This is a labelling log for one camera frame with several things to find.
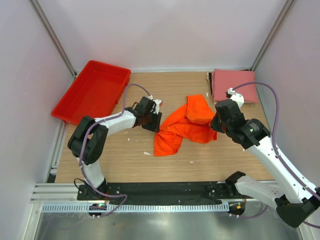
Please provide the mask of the orange t shirt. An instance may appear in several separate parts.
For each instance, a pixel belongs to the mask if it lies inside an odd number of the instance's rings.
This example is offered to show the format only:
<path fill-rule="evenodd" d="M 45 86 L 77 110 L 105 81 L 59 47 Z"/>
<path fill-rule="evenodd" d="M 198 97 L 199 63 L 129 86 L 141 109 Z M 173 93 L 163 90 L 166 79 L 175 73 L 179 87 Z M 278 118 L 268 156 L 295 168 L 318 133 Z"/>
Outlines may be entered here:
<path fill-rule="evenodd" d="M 215 113 L 204 96 L 189 95 L 186 103 L 171 113 L 159 127 L 154 137 L 154 156 L 174 155 L 180 149 L 183 139 L 208 144 L 218 139 L 218 132 L 211 129 Z"/>

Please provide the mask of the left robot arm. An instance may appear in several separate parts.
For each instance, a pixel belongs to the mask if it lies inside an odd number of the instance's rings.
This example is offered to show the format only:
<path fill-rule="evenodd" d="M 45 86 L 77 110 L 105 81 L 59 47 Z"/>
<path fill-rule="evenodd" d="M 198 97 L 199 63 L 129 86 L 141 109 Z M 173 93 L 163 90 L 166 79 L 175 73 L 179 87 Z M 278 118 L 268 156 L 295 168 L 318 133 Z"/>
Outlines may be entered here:
<path fill-rule="evenodd" d="M 138 103 L 125 107 L 119 113 L 98 118 L 85 116 L 81 119 L 67 147 L 78 160 L 84 182 L 89 186 L 88 193 L 93 199 L 101 200 L 107 193 L 107 181 L 99 161 L 107 138 L 139 126 L 154 133 L 159 132 L 162 104 L 160 99 L 144 96 Z"/>

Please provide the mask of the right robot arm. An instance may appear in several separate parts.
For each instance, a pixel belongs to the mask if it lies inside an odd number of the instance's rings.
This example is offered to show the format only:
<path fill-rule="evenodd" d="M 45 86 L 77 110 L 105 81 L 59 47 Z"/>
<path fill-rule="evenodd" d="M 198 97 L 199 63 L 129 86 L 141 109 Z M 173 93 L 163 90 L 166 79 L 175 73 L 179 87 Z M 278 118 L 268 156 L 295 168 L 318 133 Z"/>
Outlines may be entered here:
<path fill-rule="evenodd" d="M 245 195 L 276 210 L 289 226 L 299 227 L 320 206 L 320 189 L 307 180 L 273 144 L 270 131 L 258 119 L 245 119 L 242 103 L 225 99 L 215 105 L 211 128 L 226 134 L 234 143 L 255 156 L 274 177 L 278 186 L 256 181 L 237 171 L 225 180 L 231 198 Z"/>

